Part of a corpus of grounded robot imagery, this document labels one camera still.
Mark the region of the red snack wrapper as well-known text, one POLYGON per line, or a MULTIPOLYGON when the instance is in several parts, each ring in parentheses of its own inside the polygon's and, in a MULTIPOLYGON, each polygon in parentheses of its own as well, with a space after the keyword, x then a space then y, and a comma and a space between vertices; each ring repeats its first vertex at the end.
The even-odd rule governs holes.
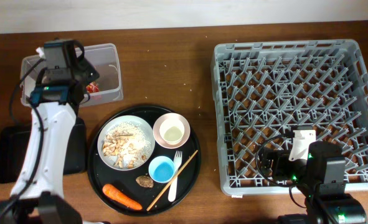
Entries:
POLYGON ((87 85, 86 90, 88 93, 97 93, 100 91, 98 83, 96 82, 91 82, 89 85, 87 85))

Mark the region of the grey plate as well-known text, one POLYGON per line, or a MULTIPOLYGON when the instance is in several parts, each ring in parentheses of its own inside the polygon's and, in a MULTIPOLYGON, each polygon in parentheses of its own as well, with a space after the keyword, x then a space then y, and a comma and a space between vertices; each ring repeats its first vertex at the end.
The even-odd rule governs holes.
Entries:
POLYGON ((133 115, 123 115, 108 121, 96 140, 100 159, 118 171, 142 166, 151 157, 155 144, 149 123, 133 115))

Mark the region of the pink bowl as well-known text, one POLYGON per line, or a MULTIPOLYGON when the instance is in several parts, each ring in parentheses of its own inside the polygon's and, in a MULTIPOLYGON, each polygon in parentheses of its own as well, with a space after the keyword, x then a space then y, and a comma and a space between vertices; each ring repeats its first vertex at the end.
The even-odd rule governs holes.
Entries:
POLYGON ((177 113, 166 113, 166 114, 160 116, 156 120, 156 122, 153 126, 153 136, 154 136, 155 141, 160 146, 165 147, 167 149, 176 149, 176 148, 179 148, 179 147, 183 146, 186 143, 186 141, 189 139, 190 133, 191 133, 191 128, 190 128, 190 125, 189 125, 188 121, 186 120, 185 117, 183 117, 182 115, 177 114, 177 113), (160 135, 160 132, 159 132, 161 123, 163 121, 169 119, 169 118, 178 119, 179 121, 181 121, 184 124, 184 127, 185 127, 184 136, 183 136, 182 140, 179 143, 175 144, 175 145, 170 145, 167 142, 165 142, 162 139, 162 137, 160 135))

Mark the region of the blue cup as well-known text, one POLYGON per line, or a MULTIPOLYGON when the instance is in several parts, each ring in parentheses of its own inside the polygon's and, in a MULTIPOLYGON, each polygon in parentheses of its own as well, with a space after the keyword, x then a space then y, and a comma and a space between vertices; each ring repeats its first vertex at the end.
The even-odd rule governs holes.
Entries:
POLYGON ((173 161, 166 156, 155 157, 149 164, 150 177, 158 183, 168 183, 175 173, 173 161))

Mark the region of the white cup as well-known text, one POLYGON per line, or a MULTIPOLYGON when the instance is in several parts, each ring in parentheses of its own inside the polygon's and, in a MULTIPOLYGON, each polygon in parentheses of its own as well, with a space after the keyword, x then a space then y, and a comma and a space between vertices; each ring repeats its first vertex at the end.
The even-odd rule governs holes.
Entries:
POLYGON ((162 139, 170 145, 179 143, 184 136, 184 131, 184 124, 172 118, 163 121, 159 129, 162 139))

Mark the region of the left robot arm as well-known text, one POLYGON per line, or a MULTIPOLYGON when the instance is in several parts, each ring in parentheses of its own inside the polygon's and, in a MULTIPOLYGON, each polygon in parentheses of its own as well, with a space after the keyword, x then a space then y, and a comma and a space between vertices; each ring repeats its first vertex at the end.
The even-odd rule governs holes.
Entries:
POLYGON ((31 135, 19 177, 7 200, 0 200, 0 223, 83 223, 64 199, 63 172, 78 109, 86 87, 99 73, 73 39, 55 39, 37 49, 45 67, 31 91, 31 135))

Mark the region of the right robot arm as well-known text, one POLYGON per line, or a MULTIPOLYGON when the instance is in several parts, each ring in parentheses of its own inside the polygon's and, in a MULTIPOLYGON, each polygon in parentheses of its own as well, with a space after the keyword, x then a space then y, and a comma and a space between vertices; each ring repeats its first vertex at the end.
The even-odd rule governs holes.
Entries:
POLYGON ((367 223, 361 203, 345 193, 345 158, 330 142, 308 146, 306 159, 292 161, 289 151, 263 149, 259 168, 272 170, 273 180, 290 180, 304 196, 305 214, 281 215, 278 223, 367 223))

